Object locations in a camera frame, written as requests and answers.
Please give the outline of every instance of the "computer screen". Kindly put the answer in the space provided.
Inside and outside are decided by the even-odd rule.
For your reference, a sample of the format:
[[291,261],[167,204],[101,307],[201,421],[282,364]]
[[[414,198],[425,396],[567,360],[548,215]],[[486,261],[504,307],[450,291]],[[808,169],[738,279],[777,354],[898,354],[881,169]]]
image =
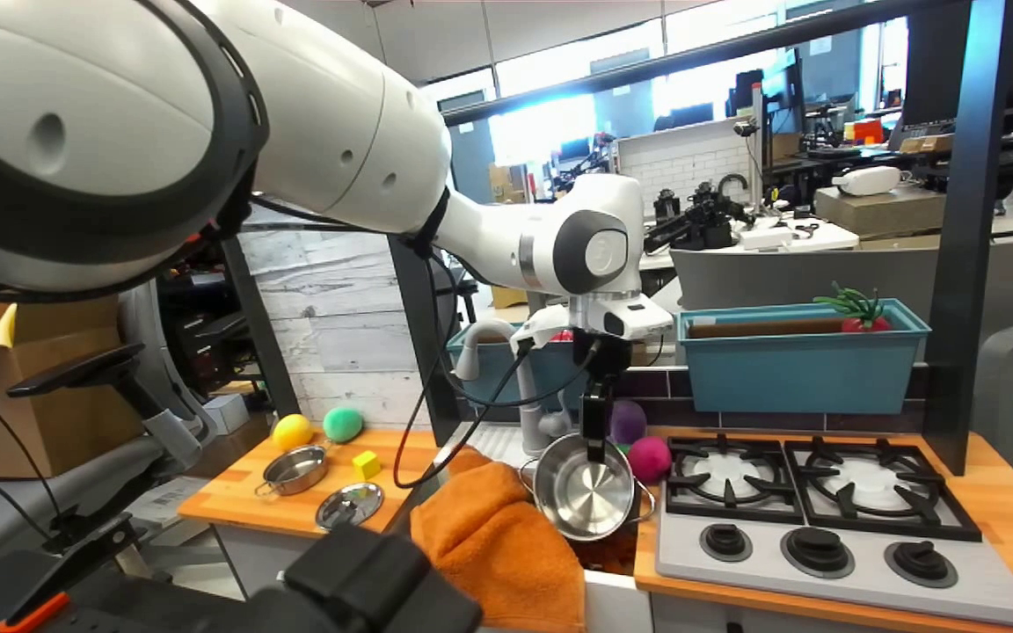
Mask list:
[[[971,0],[944,0],[908,16],[903,125],[954,120],[966,73]],[[1005,107],[1013,109],[1013,28],[1002,50]]]

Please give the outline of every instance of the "wooden table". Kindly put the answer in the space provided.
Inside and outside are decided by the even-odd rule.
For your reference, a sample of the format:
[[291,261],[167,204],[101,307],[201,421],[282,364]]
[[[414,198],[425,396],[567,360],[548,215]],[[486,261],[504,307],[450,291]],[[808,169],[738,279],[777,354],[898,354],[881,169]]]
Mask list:
[[[324,529],[316,529],[316,511],[332,494],[359,483],[353,472],[357,454],[375,450],[383,460],[383,472],[375,480],[383,488],[383,507],[368,522],[368,529],[383,532],[395,522],[410,495],[395,484],[397,441],[397,430],[368,430],[348,446],[324,442],[332,472],[324,483],[298,495],[256,494],[263,467],[278,456],[278,446],[263,441],[215,483],[207,483],[196,495],[191,495],[180,507],[180,517],[215,529],[233,572],[241,578],[242,592],[255,596],[270,585],[278,571],[284,571],[312,538],[324,534]],[[432,454],[432,433],[413,433],[403,456],[403,480],[419,480]]]
[[[927,446],[923,435],[903,435],[895,442],[917,442],[936,460],[936,454]],[[950,480],[950,488],[962,498],[962,507],[978,522],[978,529],[987,532],[987,541],[991,541],[996,552],[1013,571],[1013,467],[981,435],[971,435],[968,472],[966,480]],[[658,578],[656,572],[656,529],[658,522],[641,525],[638,571],[635,571],[641,592],[651,592],[651,596],[752,610],[752,612],[781,612],[781,617],[800,617],[800,618],[830,618],[830,623],[873,626],[873,630],[917,630],[917,633],[928,633],[928,630],[978,633],[981,630],[975,623],[898,612],[898,610],[873,610],[873,606],[851,606],[851,603],[820,603],[820,598],[801,598],[801,596],[745,592],[733,585]]]

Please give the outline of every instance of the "plastic bin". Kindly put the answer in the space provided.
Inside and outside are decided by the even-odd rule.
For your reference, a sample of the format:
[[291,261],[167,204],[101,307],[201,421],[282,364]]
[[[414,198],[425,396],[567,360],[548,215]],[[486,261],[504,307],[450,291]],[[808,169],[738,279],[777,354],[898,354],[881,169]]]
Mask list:
[[[464,345],[464,332],[447,340],[450,364],[457,364],[461,345]],[[501,380],[508,375],[514,354],[509,354],[508,340],[479,340],[479,345],[484,345],[479,350],[479,375],[467,380],[464,392],[489,400],[497,395]],[[567,407],[581,407],[587,380],[577,375],[581,368],[574,364],[574,340],[548,340],[545,350],[535,350],[527,354],[527,364],[531,364],[540,395],[548,395],[559,385],[567,385],[567,395],[563,395]],[[497,400],[508,400],[508,406],[519,400],[519,380],[509,380]],[[559,413],[559,407],[563,406],[555,395],[542,396],[542,413]]]
[[698,413],[830,413],[902,416],[928,323],[902,299],[885,299],[892,332],[689,339],[689,323],[771,326],[839,319],[822,303],[688,310],[676,319]]

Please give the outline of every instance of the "yellow ball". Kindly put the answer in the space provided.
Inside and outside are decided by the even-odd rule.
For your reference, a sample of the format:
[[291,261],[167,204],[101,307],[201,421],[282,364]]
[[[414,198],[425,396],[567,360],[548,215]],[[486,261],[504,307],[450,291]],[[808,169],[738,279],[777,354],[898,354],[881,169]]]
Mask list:
[[305,446],[316,435],[305,416],[284,416],[275,421],[270,441],[282,454]]

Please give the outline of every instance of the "orange towel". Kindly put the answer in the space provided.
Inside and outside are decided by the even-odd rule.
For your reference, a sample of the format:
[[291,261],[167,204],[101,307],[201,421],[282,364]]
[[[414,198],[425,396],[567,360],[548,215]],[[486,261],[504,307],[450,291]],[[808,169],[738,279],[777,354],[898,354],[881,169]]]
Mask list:
[[584,630],[584,571],[509,467],[464,450],[413,515],[413,538],[486,626]]

